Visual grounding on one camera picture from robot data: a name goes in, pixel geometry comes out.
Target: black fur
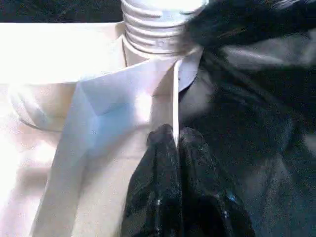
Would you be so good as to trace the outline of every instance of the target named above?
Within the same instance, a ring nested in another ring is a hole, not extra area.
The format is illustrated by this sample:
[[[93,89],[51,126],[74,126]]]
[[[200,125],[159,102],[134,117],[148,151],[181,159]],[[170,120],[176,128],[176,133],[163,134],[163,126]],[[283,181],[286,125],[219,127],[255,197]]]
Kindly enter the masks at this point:
[[[204,47],[247,45],[316,27],[315,0],[215,0],[188,25]]]

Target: black fabric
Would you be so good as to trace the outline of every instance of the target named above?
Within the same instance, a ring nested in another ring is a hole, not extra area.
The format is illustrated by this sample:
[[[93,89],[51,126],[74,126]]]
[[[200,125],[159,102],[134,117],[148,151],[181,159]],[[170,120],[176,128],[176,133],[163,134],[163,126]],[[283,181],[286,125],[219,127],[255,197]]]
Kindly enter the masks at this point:
[[[120,0],[0,0],[0,22],[119,22]]]
[[[316,13],[315,1],[272,2],[305,3],[305,16]],[[266,24],[276,25],[264,36],[245,37],[257,33],[246,22],[244,32],[224,40],[213,36],[238,23],[234,9],[218,29],[209,10],[191,25],[206,49],[196,80],[180,95],[181,127],[198,130],[231,174],[256,236],[316,236],[316,31],[304,24],[316,25],[308,18],[298,29],[296,21],[279,18],[278,25],[266,15]],[[300,12],[292,11],[293,19]]]

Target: white packaging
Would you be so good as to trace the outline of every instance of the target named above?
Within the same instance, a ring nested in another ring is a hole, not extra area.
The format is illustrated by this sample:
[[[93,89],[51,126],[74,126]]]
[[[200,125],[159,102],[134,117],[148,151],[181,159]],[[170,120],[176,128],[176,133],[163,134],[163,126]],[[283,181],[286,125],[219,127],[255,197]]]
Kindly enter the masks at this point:
[[[77,84],[31,237],[119,236],[149,132],[168,123],[177,142],[179,75],[197,70],[188,72],[188,58],[148,59]]]
[[[0,82],[24,122],[61,131],[79,80],[126,67],[125,24],[0,23]]]

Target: dark background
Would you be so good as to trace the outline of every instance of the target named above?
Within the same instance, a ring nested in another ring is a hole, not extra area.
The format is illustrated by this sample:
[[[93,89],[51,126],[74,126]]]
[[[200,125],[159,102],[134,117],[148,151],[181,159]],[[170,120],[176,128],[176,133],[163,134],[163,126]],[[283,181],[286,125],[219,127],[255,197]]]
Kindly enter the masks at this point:
[[[0,0],[0,22],[118,22],[120,0]]]

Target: white plastic container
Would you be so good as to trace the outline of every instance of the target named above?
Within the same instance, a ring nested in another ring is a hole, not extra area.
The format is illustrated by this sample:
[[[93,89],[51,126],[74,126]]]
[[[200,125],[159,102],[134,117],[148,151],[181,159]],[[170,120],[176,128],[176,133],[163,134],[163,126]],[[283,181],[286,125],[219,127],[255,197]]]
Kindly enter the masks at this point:
[[[121,0],[126,37],[136,49],[153,54],[178,54],[192,45],[183,39],[185,24],[208,0]]]

